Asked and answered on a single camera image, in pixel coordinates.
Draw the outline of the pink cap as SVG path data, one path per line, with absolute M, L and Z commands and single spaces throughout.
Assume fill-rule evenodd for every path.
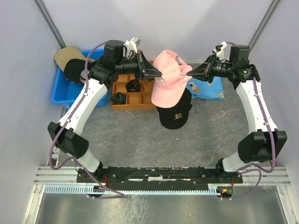
M 192 67 L 170 50 L 162 51 L 154 60 L 153 66 L 162 73 L 162 76 L 155 78 L 151 102 L 157 107 L 174 107 L 191 79 L 187 73 Z

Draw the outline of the black cap gold letter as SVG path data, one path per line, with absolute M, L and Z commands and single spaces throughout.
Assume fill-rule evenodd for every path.
M 185 88 L 184 93 L 178 103 L 171 108 L 161 108 L 157 106 L 159 120 L 163 127 L 167 129 L 179 129 L 188 120 L 189 112 L 192 109 L 192 94 Z

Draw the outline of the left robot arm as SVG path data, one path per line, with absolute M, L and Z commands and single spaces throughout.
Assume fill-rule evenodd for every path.
M 101 162 L 88 149 L 89 142 L 81 137 L 93 109 L 120 74 L 134 74 L 137 80 L 162 75 L 137 48 L 140 42 L 139 37 L 134 37 L 125 42 L 109 40 L 102 43 L 104 54 L 90 70 L 87 68 L 89 57 L 86 57 L 82 91 L 68 112 L 57 123 L 50 122 L 48 125 L 52 139 L 49 157 L 52 157 L 53 149 L 57 147 L 84 168 L 87 177 L 93 182 L 103 178 Z

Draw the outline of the blue astronaut print cloth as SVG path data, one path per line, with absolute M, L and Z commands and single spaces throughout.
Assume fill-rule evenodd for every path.
M 224 99 L 224 91 L 220 77 L 215 77 L 211 83 L 192 78 L 187 83 L 186 88 L 192 94 L 192 99 Z

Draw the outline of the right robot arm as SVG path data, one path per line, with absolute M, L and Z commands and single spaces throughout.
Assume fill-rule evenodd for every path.
M 230 179 L 231 172 L 242 173 L 249 167 L 271 173 L 276 165 L 276 157 L 287 140 L 286 132 L 278 129 L 267 109 L 259 73 L 256 66 L 249 62 L 249 46 L 230 44 L 229 59 L 225 59 L 227 44 L 222 42 L 217 45 L 200 66 L 187 73 L 209 83 L 215 77 L 228 79 L 246 114 L 249 134 L 239 142 L 236 153 L 220 161 L 220 168 L 214 171 L 215 179 L 219 182 Z

